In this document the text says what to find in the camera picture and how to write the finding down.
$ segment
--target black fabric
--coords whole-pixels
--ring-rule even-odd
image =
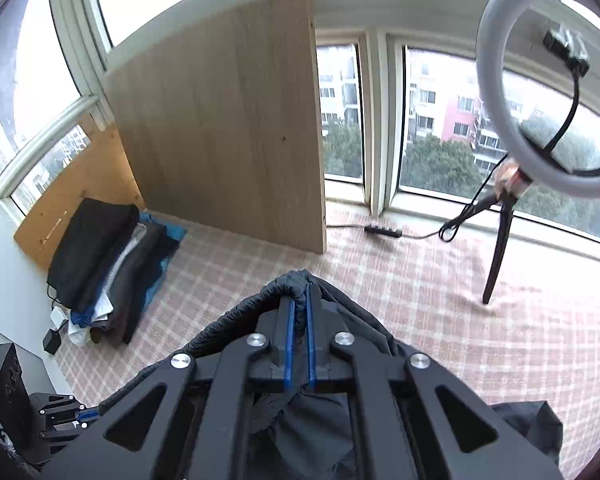
[[[167,236],[165,227],[157,243],[154,244],[152,250],[147,254],[144,263],[138,269],[138,273],[134,277],[132,297],[125,316],[125,322],[120,325],[121,332],[123,332],[122,341],[126,344],[131,342],[138,323],[140,323],[142,311],[145,307],[146,292],[154,286],[154,283],[158,281],[164,272],[160,266],[161,261],[173,254],[179,246],[179,241]]]
[[[544,400],[504,402],[492,408],[519,434],[558,465],[562,447],[562,423]]]
[[[92,198],[82,200],[69,221],[46,282],[65,307],[84,312],[138,224],[138,208]]]
[[[278,307],[281,296],[296,301],[296,349],[306,347],[305,291],[320,286],[322,306],[338,312],[353,334],[373,342],[384,354],[407,355],[407,347],[368,311],[333,285],[307,270],[291,271],[264,286],[259,294],[208,325],[180,352],[195,358],[219,352],[231,341],[253,332],[260,314]],[[112,405],[148,377],[162,362],[144,368],[127,385],[99,405],[104,414]],[[349,406],[345,394],[316,394],[308,387],[306,353],[294,352],[294,382],[281,394],[262,394],[254,403],[250,421],[249,480],[349,480],[356,478],[350,434]],[[546,403],[510,403],[497,407],[503,418],[539,450],[557,463],[562,425]]]
[[[109,313],[106,320],[94,322],[91,325],[93,328],[101,328],[106,331],[111,329],[121,317],[126,319],[126,312],[134,293],[136,275],[160,237],[167,231],[167,228],[160,224],[148,222],[142,225],[146,228],[144,235],[140,238],[138,245],[125,257],[109,288],[108,297],[113,306],[113,312]]]

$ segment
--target black speaker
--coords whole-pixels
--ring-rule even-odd
[[[0,423],[16,450],[29,445],[31,405],[13,343],[0,344]]]
[[[42,348],[45,349],[45,352],[55,355],[60,348],[61,342],[60,332],[58,330],[49,329],[46,331],[45,338],[42,340]]]

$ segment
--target stack of clothes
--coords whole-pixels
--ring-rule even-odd
[[[128,344],[185,234],[133,204],[84,199],[46,280],[71,310],[69,339],[78,345],[103,338]]]

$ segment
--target floor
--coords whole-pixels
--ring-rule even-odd
[[[328,208],[328,224],[367,221],[351,208]],[[59,349],[58,364],[85,404],[97,404],[273,278],[306,268],[485,402],[548,400],[564,424],[560,468],[567,480],[598,450],[600,283],[589,284],[600,282],[600,264],[512,240],[485,306],[493,236],[469,229],[451,244],[334,229],[326,254],[318,255],[183,224],[189,232],[130,345],[78,348],[65,341]]]

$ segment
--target white ring light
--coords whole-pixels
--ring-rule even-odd
[[[541,0],[489,0],[480,19],[476,40],[480,96],[497,134],[525,173],[563,193],[598,198],[600,176],[577,176],[554,168],[529,145],[509,115],[506,105],[502,83],[505,46],[520,15],[539,1]],[[575,1],[600,17],[600,9],[595,0]]]

